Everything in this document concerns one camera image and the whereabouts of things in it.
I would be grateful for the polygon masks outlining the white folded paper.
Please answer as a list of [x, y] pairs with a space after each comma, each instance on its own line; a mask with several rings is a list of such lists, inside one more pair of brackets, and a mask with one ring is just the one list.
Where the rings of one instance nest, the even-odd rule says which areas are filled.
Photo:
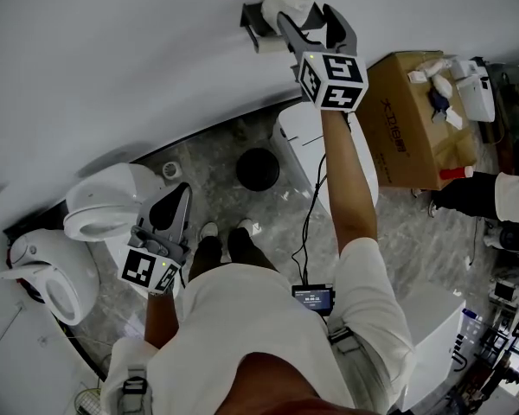
[[445, 110], [445, 121], [457, 130], [463, 129], [463, 119], [459, 116], [451, 106]]

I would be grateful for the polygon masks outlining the white toilet seat lid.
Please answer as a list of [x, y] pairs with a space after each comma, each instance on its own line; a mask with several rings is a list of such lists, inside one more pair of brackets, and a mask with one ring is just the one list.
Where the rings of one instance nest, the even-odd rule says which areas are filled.
[[53, 315], [76, 326], [90, 313], [99, 295], [99, 273], [82, 241], [62, 230], [37, 229], [10, 247], [11, 267], [0, 279], [23, 279], [41, 296]]

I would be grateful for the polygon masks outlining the black round bin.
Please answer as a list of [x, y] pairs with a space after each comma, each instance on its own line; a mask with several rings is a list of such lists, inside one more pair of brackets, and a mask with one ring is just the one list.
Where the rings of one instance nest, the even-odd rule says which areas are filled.
[[244, 152], [236, 163], [236, 176], [240, 184], [253, 192], [266, 191], [279, 179], [277, 157], [269, 150], [253, 148]]

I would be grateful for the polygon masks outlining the person's right leg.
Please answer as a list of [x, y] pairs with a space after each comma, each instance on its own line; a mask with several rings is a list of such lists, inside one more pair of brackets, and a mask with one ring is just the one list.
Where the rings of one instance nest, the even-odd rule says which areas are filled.
[[233, 263], [258, 266], [271, 271], [277, 271], [273, 263], [253, 243], [249, 232], [244, 227], [235, 228], [229, 233], [227, 249]]

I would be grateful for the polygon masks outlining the person's right forearm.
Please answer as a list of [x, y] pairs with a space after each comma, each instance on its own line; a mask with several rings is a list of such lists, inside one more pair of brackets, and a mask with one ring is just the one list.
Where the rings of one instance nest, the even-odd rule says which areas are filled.
[[322, 111], [330, 214], [338, 251], [356, 239], [377, 239], [375, 207], [348, 124], [340, 112]]

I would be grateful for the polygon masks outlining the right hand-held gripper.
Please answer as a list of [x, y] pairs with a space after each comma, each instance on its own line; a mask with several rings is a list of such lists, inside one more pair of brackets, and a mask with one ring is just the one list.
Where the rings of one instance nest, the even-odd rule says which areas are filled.
[[357, 55], [357, 36], [343, 15], [323, 5], [326, 48], [316, 49], [284, 12], [277, 14], [279, 32], [297, 65], [296, 81], [306, 101], [324, 111], [354, 112], [368, 90], [365, 61]]

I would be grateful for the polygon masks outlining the white rectangular cabinet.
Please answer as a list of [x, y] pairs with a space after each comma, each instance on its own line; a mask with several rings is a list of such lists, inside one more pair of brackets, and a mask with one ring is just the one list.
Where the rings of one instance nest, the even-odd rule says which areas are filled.
[[[372, 201], [377, 203], [379, 183], [375, 165], [362, 128], [354, 113], [347, 118]], [[300, 102], [285, 108], [272, 128], [270, 143], [285, 167], [293, 188], [311, 199], [319, 176], [326, 174], [321, 115], [312, 104]]]

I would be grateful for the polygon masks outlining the white crumpled bag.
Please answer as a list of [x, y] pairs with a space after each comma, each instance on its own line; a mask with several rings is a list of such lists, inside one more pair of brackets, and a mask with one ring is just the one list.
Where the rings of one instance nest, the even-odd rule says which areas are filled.
[[440, 96], [450, 99], [453, 95], [452, 83], [442, 75], [442, 72], [449, 69], [451, 65], [452, 62], [446, 58], [424, 61], [410, 71], [407, 77], [413, 84], [430, 82]]

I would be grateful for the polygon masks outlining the white square box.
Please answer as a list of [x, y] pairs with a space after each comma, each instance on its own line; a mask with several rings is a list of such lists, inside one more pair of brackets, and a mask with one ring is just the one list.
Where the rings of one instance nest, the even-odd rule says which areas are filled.
[[423, 284], [400, 303], [416, 351], [416, 365], [395, 405], [412, 409], [447, 378], [461, 329], [465, 300], [434, 284]]

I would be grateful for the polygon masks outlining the person's left forearm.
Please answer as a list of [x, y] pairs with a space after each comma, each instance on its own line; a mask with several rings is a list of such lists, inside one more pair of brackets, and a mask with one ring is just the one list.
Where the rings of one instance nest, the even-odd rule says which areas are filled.
[[171, 291], [148, 296], [144, 340], [161, 349], [173, 339], [179, 329], [174, 297]]

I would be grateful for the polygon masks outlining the black paper roll holder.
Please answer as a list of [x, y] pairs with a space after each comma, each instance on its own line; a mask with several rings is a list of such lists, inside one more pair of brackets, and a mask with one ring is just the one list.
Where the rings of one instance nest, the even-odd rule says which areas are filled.
[[[257, 37], [281, 36], [277, 35], [265, 21], [261, 13], [261, 7], [261, 3], [244, 4], [241, 11], [240, 26], [247, 31], [253, 43], [253, 48]], [[324, 15], [319, 6], [314, 3], [304, 25], [300, 29], [305, 33], [309, 33], [312, 30], [321, 29], [324, 25]]]

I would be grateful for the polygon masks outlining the white plastic appliance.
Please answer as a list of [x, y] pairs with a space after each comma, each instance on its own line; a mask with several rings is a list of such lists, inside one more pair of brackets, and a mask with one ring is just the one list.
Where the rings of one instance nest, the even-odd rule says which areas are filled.
[[479, 59], [452, 58], [450, 67], [465, 114], [470, 121], [492, 123], [496, 111], [488, 71]]

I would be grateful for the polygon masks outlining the person's right white shoe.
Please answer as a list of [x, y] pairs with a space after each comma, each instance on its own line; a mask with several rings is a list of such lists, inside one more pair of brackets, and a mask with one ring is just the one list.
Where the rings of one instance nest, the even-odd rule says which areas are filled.
[[237, 225], [238, 229], [244, 229], [250, 237], [256, 236], [262, 232], [262, 227], [258, 222], [245, 218]]

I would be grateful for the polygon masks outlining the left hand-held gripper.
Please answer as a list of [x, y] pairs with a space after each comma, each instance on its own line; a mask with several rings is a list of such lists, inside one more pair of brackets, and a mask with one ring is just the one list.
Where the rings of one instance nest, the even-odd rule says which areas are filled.
[[[131, 228], [128, 243], [120, 249], [120, 281], [143, 296], [168, 292], [178, 295], [189, 255], [183, 233], [188, 226], [191, 202], [192, 189], [182, 182], [161, 188], [142, 204], [138, 226]], [[167, 233], [169, 238], [154, 233]]]

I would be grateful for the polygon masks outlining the person's left leg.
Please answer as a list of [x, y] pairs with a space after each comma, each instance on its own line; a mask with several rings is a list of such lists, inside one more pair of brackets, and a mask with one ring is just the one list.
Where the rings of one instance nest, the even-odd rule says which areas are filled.
[[203, 273], [221, 264], [222, 243], [217, 236], [207, 236], [201, 239], [189, 269], [189, 281], [193, 281]]

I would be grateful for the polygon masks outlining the blue cloth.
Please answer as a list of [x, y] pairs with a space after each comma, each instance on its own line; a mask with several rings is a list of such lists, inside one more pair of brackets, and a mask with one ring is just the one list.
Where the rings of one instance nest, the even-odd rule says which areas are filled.
[[446, 112], [450, 107], [449, 99], [442, 96], [438, 90], [432, 86], [427, 94], [433, 112]]

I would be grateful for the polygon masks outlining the person's white shirt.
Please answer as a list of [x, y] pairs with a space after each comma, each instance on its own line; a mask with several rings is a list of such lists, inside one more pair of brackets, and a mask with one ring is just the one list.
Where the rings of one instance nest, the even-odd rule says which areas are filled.
[[276, 271], [227, 264], [200, 275], [183, 293], [183, 321], [165, 346], [114, 344], [103, 411], [122, 415], [122, 386], [136, 374], [149, 385], [141, 415], [215, 415], [241, 362], [259, 353], [288, 362], [330, 403], [386, 412], [411, 377], [415, 349], [376, 241], [345, 246], [334, 286], [324, 320]]

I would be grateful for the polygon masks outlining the white toilet bowl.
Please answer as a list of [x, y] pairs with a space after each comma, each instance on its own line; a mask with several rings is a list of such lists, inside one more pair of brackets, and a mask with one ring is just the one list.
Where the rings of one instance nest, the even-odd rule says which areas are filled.
[[64, 232], [71, 239], [103, 242], [114, 252], [128, 242], [142, 204], [164, 187], [143, 165], [114, 164], [68, 191]]

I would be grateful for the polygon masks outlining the red bottle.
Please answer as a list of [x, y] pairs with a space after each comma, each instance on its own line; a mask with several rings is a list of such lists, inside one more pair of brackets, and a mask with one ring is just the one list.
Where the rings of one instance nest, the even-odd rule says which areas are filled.
[[442, 169], [439, 172], [439, 177], [444, 181], [452, 181], [457, 179], [471, 178], [473, 177], [474, 172], [474, 168], [471, 165], [468, 165], [454, 169]]

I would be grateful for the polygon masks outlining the black screen recorder box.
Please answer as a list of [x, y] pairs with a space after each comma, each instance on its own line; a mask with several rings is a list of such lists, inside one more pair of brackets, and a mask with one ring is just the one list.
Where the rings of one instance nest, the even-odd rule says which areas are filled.
[[332, 284], [293, 285], [292, 296], [305, 308], [320, 316], [329, 316], [335, 302], [335, 292]]

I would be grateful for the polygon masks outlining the brown cardboard box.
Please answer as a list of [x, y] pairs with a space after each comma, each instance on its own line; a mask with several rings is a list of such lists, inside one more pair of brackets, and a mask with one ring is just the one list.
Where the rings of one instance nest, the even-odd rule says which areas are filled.
[[368, 90], [356, 116], [373, 157], [381, 186], [440, 190], [443, 169], [477, 164], [471, 122], [458, 90], [450, 105], [460, 118], [454, 126], [434, 118], [431, 83], [413, 83], [408, 74], [423, 63], [444, 57], [441, 51], [388, 54], [368, 68]]

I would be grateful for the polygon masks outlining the person's leg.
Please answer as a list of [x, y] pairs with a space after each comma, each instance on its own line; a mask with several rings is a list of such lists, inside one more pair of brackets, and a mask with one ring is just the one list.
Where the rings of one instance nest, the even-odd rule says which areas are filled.
[[221, 264], [222, 243], [217, 236], [207, 236], [201, 239], [189, 269], [189, 281], [193, 281], [203, 273]]
[[277, 271], [273, 263], [253, 243], [249, 232], [244, 227], [235, 228], [229, 233], [227, 249], [233, 263], [258, 266], [271, 271]]

